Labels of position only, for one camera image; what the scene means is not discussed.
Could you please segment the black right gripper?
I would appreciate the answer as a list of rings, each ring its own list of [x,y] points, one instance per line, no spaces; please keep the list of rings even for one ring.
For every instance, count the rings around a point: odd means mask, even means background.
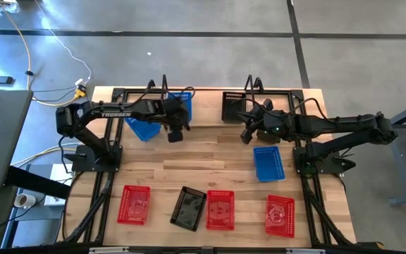
[[[265,99],[263,105],[267,111],[273,109],[273,102]],[[245,124],[253,124],[262,119],[260,108],[253,108],[250,111],[238,111],[237,115]],[[273,133],[284,141],[294,141],[293,126],[287,113],[280,111],[278,115],[265,114],[259,130]]]

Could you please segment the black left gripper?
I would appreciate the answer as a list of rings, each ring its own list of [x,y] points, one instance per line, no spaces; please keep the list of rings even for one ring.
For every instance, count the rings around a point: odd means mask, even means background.
[[[190,131],[190,121],[188,111],[181,98],[171,97],[164,101],[164,110],[166,112],[165,125],[171,131],[181,131],[183,129]]]

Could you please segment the blue slotted plastic basket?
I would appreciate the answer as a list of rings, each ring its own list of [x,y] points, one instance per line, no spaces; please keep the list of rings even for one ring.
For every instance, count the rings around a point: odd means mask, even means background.
[[[134,118],[126,118],[125,121],[135,135],[144,142],[151,140],[161,130],[161,125],[158,123],[148,123]]]
[[[277,146],[255,147],[253,154],[259,181],[270,182],[285,179],[283,163]]]
[[[188,111],[189,121],[192,120],[192,93],[191,92],[170,92],[168,97],[181,98]]]

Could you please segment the red slotted plastic basket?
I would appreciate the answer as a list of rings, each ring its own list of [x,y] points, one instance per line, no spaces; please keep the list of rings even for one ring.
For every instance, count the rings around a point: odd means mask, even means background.
[[[235,228],[235,194],[231,190],[207,191],[208,230],[233,231]]]
[[[268,195],[265,232],[272,236],[295,237],[295,201],[292,198]]]
[[[117,222],[144,225],[147,221],[151,188],[125,185],[121,196]]]

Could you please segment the white box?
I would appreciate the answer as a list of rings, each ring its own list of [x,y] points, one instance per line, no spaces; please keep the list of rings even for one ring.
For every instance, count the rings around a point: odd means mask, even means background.
[[[49,178],[53,181],[64,183],[67,186],[70,186],[73,179],[73,173],[72,172],[67,173],[62,164],[53,164]],[[65,205],[65,200],[48,195],[44,199],[44,205],[45,206]]]

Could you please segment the white mug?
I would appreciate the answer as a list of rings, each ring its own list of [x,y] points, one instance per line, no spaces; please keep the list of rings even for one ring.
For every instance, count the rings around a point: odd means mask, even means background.
[[[36,203],[36,197],[25,193],[18,194],[13,205],[17,208],[29,209]]]

